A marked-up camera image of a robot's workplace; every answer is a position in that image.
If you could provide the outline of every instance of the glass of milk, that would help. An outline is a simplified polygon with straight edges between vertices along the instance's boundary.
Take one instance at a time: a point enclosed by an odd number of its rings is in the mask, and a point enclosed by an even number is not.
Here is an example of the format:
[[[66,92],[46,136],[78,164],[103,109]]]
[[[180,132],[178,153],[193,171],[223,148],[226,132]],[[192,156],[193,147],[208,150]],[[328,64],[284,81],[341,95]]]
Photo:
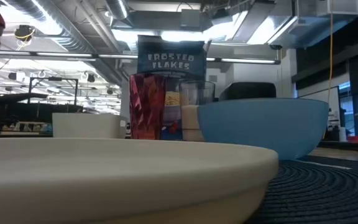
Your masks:
[[[181,125],[184,141],[204,141],[198,124],[199,105],[212,103],[215,96],[215,84],[206,81],[187,81],[179,85]]]

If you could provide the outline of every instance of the glass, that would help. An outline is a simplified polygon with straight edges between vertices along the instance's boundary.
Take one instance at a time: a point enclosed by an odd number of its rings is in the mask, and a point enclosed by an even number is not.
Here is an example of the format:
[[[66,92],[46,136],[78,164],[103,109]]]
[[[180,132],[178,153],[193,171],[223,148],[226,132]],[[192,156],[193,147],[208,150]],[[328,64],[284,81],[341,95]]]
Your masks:
[[[187,81],[179,85],[181,125],[184,141],[204,141],[198,124],[199,105],[212,103],[215,84],[205,81]]]
[[[159,140],[162,129],[167,79],[160,75],[130,76],[132,139]]]

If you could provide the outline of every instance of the black placemat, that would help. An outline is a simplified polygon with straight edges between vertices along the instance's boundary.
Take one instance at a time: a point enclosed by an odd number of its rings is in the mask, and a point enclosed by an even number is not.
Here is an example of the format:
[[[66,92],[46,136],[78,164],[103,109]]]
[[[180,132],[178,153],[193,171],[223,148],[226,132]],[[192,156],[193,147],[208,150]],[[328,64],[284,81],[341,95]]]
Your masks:
[[[358,162],[322,157],[283,161],[246,223],[358,223]]]

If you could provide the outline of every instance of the ceiling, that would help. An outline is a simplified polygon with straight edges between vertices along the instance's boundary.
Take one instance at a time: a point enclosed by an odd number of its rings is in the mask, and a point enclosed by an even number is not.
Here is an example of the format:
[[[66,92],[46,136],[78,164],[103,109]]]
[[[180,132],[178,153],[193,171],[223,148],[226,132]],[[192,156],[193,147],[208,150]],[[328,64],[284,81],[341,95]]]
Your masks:
[[[112,19],[111,5],[127,5],[127,17]],[[270,44],[284,47],[308,47],[329,35],[329,16],[316,0],[0,0],[0,13],[7,22],[0,50],[34,52],[71,52],[89,54],[137,54],[137,35],[161,35],[169,41],[212,40],[209,57],[279,59]],[[358,0],[345,0],[350,9]],[[355,17],[356,11],[336,11],[334,30]],[[30,42],[15,37],[19,25],[34,28]],[[209,63],[223,72],[230,65]],[[120,101],[119,86],[134,73],[136,60],[112,58],[92,61],[68,61],[59,58],[37,60],[0,57],[0,93],[3,85],[13,85],[11,92],[25,92],[30,77],[77,78],[82,104],[105,106],[105,99]],[[9,73],[25,78],[10,80]],[[87,81],[88,75],[95,81]],[[45,84],[67,87],[68,83]],[[107,94],[113,88],[112,95]],[[34,91],[48,93],[46,88]],[[57,93],[62,99],[72,97],[73,89]],[[90,96],[101,96],[89,103]]]

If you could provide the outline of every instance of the blue bowl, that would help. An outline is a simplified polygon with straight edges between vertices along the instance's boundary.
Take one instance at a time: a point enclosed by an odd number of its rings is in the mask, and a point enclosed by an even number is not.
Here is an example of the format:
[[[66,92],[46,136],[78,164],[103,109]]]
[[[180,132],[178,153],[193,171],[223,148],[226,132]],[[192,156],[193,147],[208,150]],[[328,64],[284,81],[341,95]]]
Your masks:
[[[229,100],[198,108],[206,142],[273,149],[281,160],[309,154],[323,138],[329,106],[304,99]]]

